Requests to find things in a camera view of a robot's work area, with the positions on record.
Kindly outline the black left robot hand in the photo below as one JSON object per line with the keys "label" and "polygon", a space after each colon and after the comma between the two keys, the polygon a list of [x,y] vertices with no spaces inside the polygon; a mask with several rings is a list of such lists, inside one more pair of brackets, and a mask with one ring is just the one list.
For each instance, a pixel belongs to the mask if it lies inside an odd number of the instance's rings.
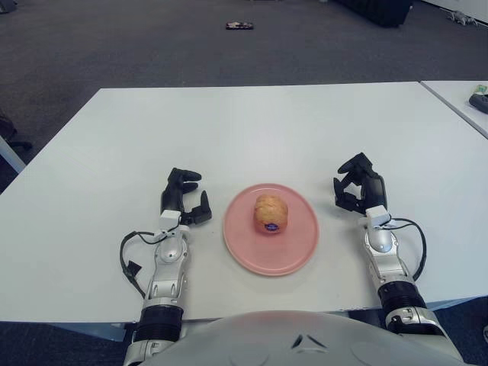
{"label": "black left robot hand", "polygon": [[177,211],[181,214],[181,225],[199,225],[212,218],[207,192],[201,192],[200,205],[186,212],[183,195],[191,193],[198,188],[202,179],[200,173],[190,170],[173,168],[168,177],[168,183],[161,194],[161,214],[165,210]]}

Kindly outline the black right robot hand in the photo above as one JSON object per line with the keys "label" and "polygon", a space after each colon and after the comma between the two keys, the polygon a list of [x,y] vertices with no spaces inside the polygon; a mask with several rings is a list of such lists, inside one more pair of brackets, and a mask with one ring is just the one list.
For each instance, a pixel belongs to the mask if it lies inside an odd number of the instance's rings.
{"label": "black right robot hand", "polygon": [[[387,209],[387,193],[384,179],[373,170],[373,164],[362,152],[352,157],[338,169],[342,180],[333,179],[335,205],[342,209],[365,214],[367,209],[384,206]],[[348,193],[345,189],[350,185],[361,189],[361,197]]]}

